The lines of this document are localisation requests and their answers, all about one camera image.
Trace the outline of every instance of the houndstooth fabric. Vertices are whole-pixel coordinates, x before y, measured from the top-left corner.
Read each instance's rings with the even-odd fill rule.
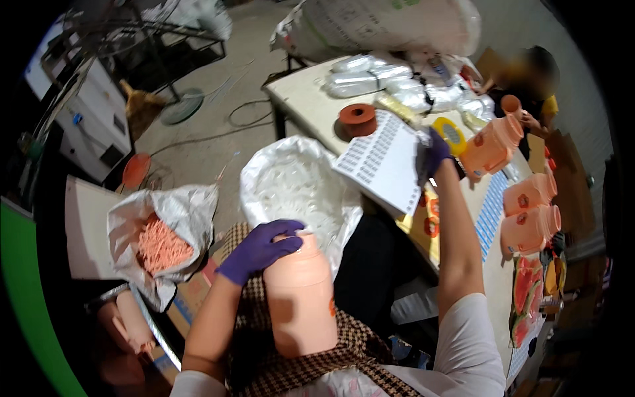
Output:
[[[236,224],[227,231],[222,260],[248,233],[247,224]],[[227,384],[231,394],[276,396],[305,386],[328,372],[356,367],[390,396],[418,396],[414,389],[381,367],[396,362],[379,336],[364,323],[336,310],[339,337],[334,349],[284,358],[274,345],[262,272],[254,275],[243,288],[230,347]]]

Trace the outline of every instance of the watermelon slice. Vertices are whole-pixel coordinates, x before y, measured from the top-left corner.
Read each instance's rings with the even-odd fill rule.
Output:
[[[533,329],[535,320],[529,316],[518,316],[512,327],[512,343],[515,348],[519,348],[525,337]]]
[[[525,309],[527,295],[535,284],[533,269],[530,267],[521,267],[516,269],[516,277],[514,278],[514,312],[521,314]]]
[[[516,314],[525,312],[525,305],[528,303],[527,297],[530,290],[536,282],[542,281],[542,275],[543,270],[540,259],[528,260],[525,257],[517,259],[513,291],[514,312]]]
[[[532,280],[535,283],[536,281],[543,281],[542,275],[543,275],[544,271],[542,270],[542,264],[540,265],[540,267],[537,267],[533,270],[533,277]]]
[[[525,298],[525,307],[523,308],[523,314],[528,314],[530,309],[533,307],[533,301],[536,295],[538,295],[538,288],[542,286],[541,281],[536,281],[532,284],[529,289],[529,293],[527,294],[527,298]]]
[[[532,318],[538,318],[538,313],[540,311],[540,302],[542,302],[543,289],[544,285],[542,283],[542,280],[540,280],[536,281],[530,291],[530,298],[527,299],[527,307],[525,308],[525,313]]]

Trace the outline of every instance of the white sleeve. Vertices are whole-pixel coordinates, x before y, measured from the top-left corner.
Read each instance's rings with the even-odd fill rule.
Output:
[[[505,375],[494,339],[494,329],[482,293],[458,300],[439,325],[434,370],[459,384],[497,387],[505,391]]]
[[[224,397],[227,395],[225,385],[207,373],[185,370],[174,380],[170,397]]]

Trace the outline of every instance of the yellow shirt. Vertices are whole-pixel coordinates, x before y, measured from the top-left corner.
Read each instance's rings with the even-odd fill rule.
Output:
[[[558,102],[556,101],[555,95],[551,95],[549,98],[545,99],[545,102],[542,103],[540,113],[545,115],[558,113]]]

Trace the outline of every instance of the yellow tape roll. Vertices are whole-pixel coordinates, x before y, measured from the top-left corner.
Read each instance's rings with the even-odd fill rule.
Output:
[[[445,117],[440,117],[432,123],[432,127],[448,143],[452,156],[458,157],[459,154],[463,153],[467,144],[465,143],[465,136],[456,124]]]

